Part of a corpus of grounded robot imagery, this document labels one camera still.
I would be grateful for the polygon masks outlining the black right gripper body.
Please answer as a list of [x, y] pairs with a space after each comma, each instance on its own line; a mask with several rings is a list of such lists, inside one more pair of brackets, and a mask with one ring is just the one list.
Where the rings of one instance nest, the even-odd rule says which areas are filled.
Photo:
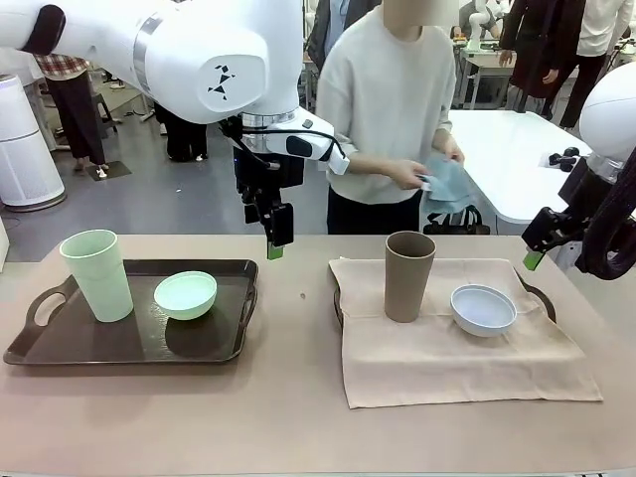
[[544, 207], [522, 233], [522, 239], [530, 251], [548, 252], [571, 241], [581, 241], [589, 223], [589, 215], [572, 207], [563, 212]]

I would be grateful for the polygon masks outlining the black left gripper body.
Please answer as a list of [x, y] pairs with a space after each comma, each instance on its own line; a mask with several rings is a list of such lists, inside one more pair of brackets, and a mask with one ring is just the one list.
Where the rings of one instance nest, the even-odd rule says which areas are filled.
[[234, 170], [242, 204], [258, 199], [263, 224], [274, 207], [286, 203], [281, 190], [303, 183], [304, 161], [282, 154], [256, 154], [235, 148]]

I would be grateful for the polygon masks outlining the person's left hand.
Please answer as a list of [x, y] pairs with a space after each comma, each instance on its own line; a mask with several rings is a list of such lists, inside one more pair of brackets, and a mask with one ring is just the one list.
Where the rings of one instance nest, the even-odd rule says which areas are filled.
[[432, 147], [445, 155], [448, 160], [463, 165], [465, 156], [458, 146], [452, 135], [448, 135], [445, 131], [441, 131], [440, 135], [436, 135], [432, 142]]

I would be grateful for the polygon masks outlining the person's right hand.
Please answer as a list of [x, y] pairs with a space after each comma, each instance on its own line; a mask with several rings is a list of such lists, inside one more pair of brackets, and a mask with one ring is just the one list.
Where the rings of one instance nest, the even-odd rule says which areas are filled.
[[428, 170], [422, 164], [410, 160], [399, 160], [394, 164], [392, 178], [401, 189], [415, 190], [423, 186], [422, 177], [427, 174]]

